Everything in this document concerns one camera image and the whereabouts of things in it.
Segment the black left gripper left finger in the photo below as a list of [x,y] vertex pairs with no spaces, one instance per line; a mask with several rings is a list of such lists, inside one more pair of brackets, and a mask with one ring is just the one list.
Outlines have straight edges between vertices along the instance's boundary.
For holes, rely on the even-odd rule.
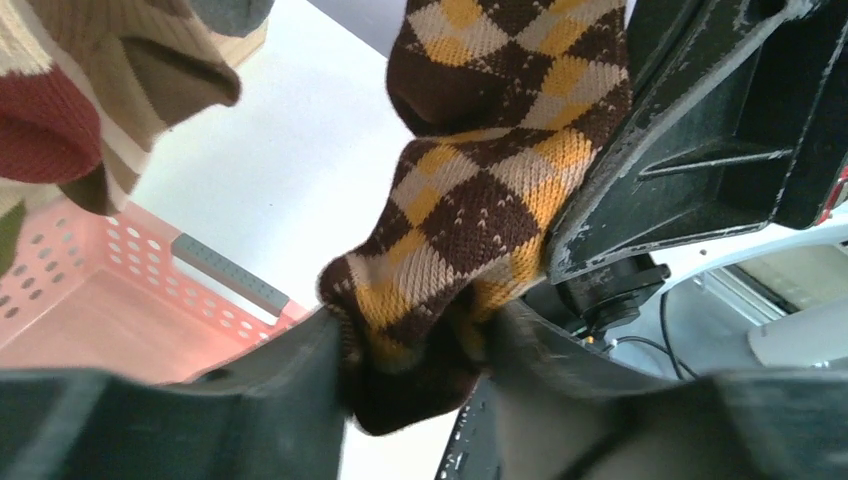
[[333,479],[341,332],[317,311],[189,383],[94,369],[1,375],[5,479]]

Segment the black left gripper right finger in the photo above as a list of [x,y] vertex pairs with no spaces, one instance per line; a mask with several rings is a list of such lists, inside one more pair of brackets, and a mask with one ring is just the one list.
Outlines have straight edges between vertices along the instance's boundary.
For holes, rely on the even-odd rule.
[[755,369],[688,382],[595,353],[525,303],[487,350],[507,479],[843,479],[847,374]]

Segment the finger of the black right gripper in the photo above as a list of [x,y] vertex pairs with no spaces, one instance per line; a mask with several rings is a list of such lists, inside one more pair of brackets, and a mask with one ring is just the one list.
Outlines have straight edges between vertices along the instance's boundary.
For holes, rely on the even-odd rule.
[[555,284],[634,255],[806,229],[847,171],[843,1],[640,1],[633,108],[548,247]]

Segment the brown yellow argyle sock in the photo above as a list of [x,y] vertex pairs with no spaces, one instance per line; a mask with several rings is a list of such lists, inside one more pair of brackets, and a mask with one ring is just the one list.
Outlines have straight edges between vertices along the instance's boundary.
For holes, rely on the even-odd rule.
[[367,239],[319,277],[343,388],[380,436],[469,396],[484,326],[631,107],[623,1],[410,1],[387,65],[413,134]]

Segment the beige striped sock red heel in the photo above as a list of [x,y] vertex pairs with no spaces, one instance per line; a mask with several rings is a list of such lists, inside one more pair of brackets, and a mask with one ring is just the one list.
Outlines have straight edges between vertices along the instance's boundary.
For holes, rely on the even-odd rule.
[[48,52],[26,1],[1,3],[1,271],[14,263],[27,200],[101,163],[92,101]]

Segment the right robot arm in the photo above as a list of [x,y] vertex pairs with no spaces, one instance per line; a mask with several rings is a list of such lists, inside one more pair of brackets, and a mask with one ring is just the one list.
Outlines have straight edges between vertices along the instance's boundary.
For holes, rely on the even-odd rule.
[[847,5],[639,1],[634,108],[552,232],[525,303],[662,377],[840,349],[847,259]]

